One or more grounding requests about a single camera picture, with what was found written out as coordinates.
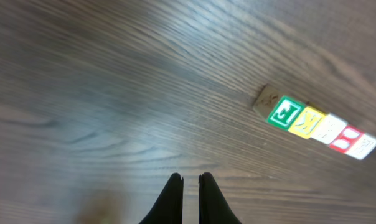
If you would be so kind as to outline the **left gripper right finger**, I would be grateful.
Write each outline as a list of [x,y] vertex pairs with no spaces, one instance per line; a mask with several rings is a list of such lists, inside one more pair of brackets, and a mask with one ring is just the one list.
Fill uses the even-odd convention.
[[241,224],[210,172],[199,176],[199,223]]

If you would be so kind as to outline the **white block green side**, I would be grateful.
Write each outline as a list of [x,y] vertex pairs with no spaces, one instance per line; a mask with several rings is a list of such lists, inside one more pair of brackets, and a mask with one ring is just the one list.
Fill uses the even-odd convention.
[[323,144],[330,144],[347,125],[346,120],[329,113],[316,127],[311,138]]

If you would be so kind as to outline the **green letter block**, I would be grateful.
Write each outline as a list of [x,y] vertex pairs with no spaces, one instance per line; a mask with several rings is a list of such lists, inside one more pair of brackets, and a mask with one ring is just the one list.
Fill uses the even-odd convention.
[[265,121],[277,128],[287,131],[305,104],[291,95],[271,85],[266,85],[253,104],[253,109]]

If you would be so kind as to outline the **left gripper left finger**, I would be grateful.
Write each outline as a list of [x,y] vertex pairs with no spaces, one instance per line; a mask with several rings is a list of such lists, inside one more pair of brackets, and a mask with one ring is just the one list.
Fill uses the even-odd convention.
[[139,224],[182,224],[184,178],[173,173]]

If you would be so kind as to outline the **yellow block letter B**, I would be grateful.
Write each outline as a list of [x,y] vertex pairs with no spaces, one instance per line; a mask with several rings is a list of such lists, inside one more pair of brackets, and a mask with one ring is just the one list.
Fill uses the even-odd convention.
[[300,112],[288,131],[301,138],[309,139],[325,117],[324,112],[312,106],[307,106]]

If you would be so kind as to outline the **white block with blue side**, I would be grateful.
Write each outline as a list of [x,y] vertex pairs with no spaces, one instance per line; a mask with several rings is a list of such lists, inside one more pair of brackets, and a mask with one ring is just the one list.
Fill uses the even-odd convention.
[[345,152],[345,154],[355,159],[362,160],[367,157],[375,148],[376,137],[365,133],[349,150]]

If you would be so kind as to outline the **red block letter I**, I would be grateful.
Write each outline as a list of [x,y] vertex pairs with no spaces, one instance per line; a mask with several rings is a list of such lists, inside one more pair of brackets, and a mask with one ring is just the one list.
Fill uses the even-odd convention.
[[328,145],[329,148],[340,153],[346,153],[364,134],[355,126],[346,126],[341,133]]

